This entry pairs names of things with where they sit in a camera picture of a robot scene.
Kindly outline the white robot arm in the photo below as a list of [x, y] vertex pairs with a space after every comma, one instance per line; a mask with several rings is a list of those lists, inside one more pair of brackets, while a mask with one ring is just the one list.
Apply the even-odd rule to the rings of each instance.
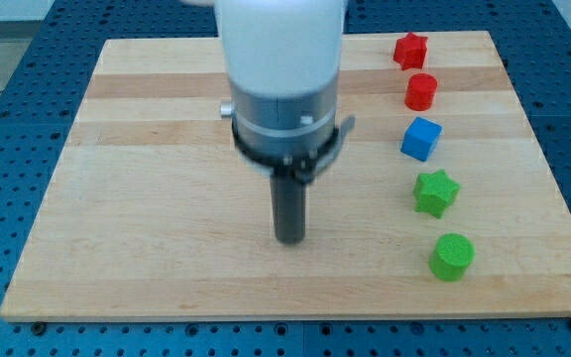
[[337, 123], [340, 0], [207, 0], [214, 11], [240, 154], [270, 178], [275, 235], [305, 236], [306, 188], [340, 154], [355, 119]]

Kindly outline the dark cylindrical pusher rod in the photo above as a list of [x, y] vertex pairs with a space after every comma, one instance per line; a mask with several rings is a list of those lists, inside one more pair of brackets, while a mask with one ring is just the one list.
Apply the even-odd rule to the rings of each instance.
[[306, 187], [290, 177], [270, 179], [274, 231], [278, 241], [295, 245], [305, 236]]

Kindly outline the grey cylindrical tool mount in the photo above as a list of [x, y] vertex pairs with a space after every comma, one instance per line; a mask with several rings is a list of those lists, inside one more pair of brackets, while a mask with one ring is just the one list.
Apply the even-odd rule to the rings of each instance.
[[337, 113], [338, 78], [294, 96], [260, 95], [232, 82], [232, 134], [237, 149], [273, 177], [310, 184], [339, 156], [355, 126]]

